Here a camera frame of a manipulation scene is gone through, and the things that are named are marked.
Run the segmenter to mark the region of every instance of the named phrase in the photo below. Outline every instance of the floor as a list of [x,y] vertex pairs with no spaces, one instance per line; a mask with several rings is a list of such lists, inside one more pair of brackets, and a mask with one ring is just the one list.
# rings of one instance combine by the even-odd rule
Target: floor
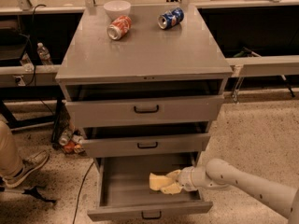
[[[221,158],[236,168],[268,178],[291,187],[298,187],[298,142],[299,140],[299,91],[295,98],[285,90],[242,91],[239,104],[234,104],[225,94],[218,119],[211,127],[212,137],[200,162]],[[9,104],[18,119],[48,115],[48,109],[39,104]],[[17,189],[44,186],[40,193],[58,202],[44,203],[29,195],[0,193],[0,223],[73,223],[78,192],[82,178],[92,160],[78,156],[65,156],[54,150],[50,143],[52,125],[43,125],[14,131],[25,157],[46,149],[50,159],[39,171],[31,174]],[[97,202],[98,173],[93,165],[84,182],[78,200],[75,223],[94,223],[87,216],[87,210],[94,209]],[[202,193],[213,207],[207,214],[179,217],[162,217],[156,221],[104,221],[100,224],[136,223],[184,223],[184,224],[282,224],[287,220],[255,201],[243,191],[229,187],[224,190],[206,190]]]

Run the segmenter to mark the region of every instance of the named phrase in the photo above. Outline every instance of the khaki pants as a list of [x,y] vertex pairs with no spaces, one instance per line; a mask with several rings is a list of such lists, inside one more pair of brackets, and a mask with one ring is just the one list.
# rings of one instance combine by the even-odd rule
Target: khaki pants
[[0,176],[15,176],[22,168],[22,159],[8,126],[0,120]]

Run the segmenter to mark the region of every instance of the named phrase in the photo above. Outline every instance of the person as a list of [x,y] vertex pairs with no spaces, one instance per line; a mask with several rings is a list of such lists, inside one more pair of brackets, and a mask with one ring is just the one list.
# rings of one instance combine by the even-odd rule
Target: person
[[22,159],[11,130],[0,120],[0,177],[8,188],[18,187],[29,174],[41,168],[48,158],[49,153],[43,150]]

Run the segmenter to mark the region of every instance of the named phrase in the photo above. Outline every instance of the blue can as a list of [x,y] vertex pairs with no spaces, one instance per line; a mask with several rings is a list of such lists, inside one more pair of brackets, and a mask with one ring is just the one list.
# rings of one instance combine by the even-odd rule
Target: blue can
[[158,24],[162,29],[168,29],[178,25],[184,19],[184,12],[181,8],[166,11],[158,18]]

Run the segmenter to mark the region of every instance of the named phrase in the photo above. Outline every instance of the bowl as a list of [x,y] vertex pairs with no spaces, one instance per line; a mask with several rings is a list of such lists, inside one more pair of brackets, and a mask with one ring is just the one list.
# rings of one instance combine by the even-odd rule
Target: bowl
[[128,16],[131,10],[131,4],[127,1],[115,0],[104,4],[106,14],[116,20],[119,16]]

